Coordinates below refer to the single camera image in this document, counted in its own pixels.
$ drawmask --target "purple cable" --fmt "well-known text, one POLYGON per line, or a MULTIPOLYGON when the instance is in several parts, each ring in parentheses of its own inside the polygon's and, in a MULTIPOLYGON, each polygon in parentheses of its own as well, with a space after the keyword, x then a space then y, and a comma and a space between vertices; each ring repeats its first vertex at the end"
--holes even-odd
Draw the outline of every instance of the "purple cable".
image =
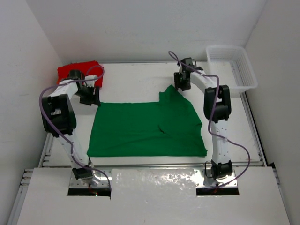
MULTIPOLYGON (((96 81, 96 80, 100 79, 101 77, 103 77, 103 75, 104 75, 104 68, 103 68, 102 66, 96 65, 96 66, 91 67, 90 69, 92 69, 92 68, 94 68, 94 67, 100 67, 100 68, 102 68, 102 69, 103 69, 103 73, 102 73, 99 77, 97 77, 97 78, 95 78, 95 79, 91 79, 91 80, 89 80, 89 81, 96 81)), ((38 101, 38 104, 39 104, 39 107, 40 107, 40 110, 41 110, 41 113, 42 113, 43 117, 44 117, 45 120, 49 123, 49 125, 53 128, 53 130, 54 130, 56 133, 58 133, 63 139, 65 139, 67 143, 69 143, 69 144, 71 145, 71 157, 72 157, 72 159, 74 160, 74 162, 75 162, 77 165, 79 165, 80 167, 84 168, 84 169, 91 170, 91 171, 97 171, 97 172, 103 174, 103 175, 107 178, 108 186, 109 186, 109 189, 111 190, 111 189, 112 189, 111 183, 110 183, 110 181, 109 181, 108 176, 107 176, 104 172, 102 172, 101 170, 96 169, 96 168, 90 168, 90 167, 88 167, 88 166, 82 165, 81 163, 79 163, 79 162, 77 161, 77 159, 73 156, 73 147, 74 147, 73 143, 72 143, 66 136, 64 136, 64 135, 60 132, 60 130, 57 129, 57 127, 51 122, 51 120, 49 119, 49 117, 47 116, 47 114, 46 114, 46 112, 45 112, 45 110, 44 110, 44 108, 43 108, 43 105, 42 105, 42 98, 43 98, 43 95, 45 94, 46 91, 48 91, 48 90, 50 90, 50 89, 54 89, 54 88, 60 87, 60 86, 65 86, 65 85, 67 85, 67 84, 69 84, 69 83, 75 83, 75 82, 86 82, 86 80, 71 80, 71 81, 69 81, 69 82, 67 82, 67 83, 64 83, 64 84, 57 84, 57 85, 54 85, 54 86, 51 86, 51 87, 46 88, 46 89, 44 89, 44 90, 41 92, 41 94, 39 95, 39 101, 38 101)))
POLYGON ((210 119, 209 119, 209 122, 208 122, 208 132, 209 132, 211 135, 214 135, 214 136, 217 136, 217 137, 226 139, 229 143, 231 143, 231 144, 233 144, 233 145, 236 145, 236 146, 239 146, 239 147, 243 148, 243 149, 246 151, 247 155, 248 155, 248 163, 247 163, 247 166, 246 166, 246 168, 245 168, 238 176, 236 176, 234 179, 232 179, 231 181, 229 181, 229 182, 227 182, 227 183, 224 183, 224 184, 221 184, 221 185, 215 186, 215 187, 208 187, 208 188, 206 188, 206 189, 207 189, 207 190, 210 190, 210 189, 216 189, 216 188, 221 188, 221 187, 223 187, 223 186, 226 186, 227 184, 229 184, 229 183, 231 183, 232 181, 234 181, 234 180, 238 179, 239 177, 241 177, 241 176, 246 172, 246 170, 249 168, 249 166, 250 166, 250 153, 249 153, 249 151, 248 151, 244 146, 242 146, 241 144, 237 144, 237 143, 235 143, 235 142, 233 142, 233 141, 230 141, 228 138, 226 138, 226 137, 224 137, 224 136, 222 136, 222 135, 215 134, 215 133, 213 133, 213 132, 210 130, 210 126, 211 126, 211 122, 212 122, 212 117, 213 117, 213 115, 214 115, 214 113, 215 113, 216 104, 217 104, 217 99, 218 99, 218 93, 219 93, 219 89, 220 89, 220 79, 219 79, 219 77, 218 77, 217 75, 206 75, 206 74, 204 74, 204 73, 199 72, 198 70, 195 70, 194 68, 190 67, 189 65, 187 65, 187 64, 185 64, 185 63, 183 63, 183 62, 181 62, 181 61, 178 59, 177 55, 176 55, 174 52, 169 51, 168 53, 169 53, 169 55, 170 55, 174 60, 176 60, 179 64, 184 65, 184 66, 186 66, 187 68, 190 68, 190 69, 193 70, 194 72, 196 72, 196 73, 198 73, 198 74, 200 74, 200 75, 202 75, 202 76, 205 76, 205 77, 215 77, 215 78, 217 79, 216 95, 215 95, 215 98, 214 98, 214 104, 213 104, 213 106, 212 106, 212 110, 211 110, 211 114, 210 114, 210 119))

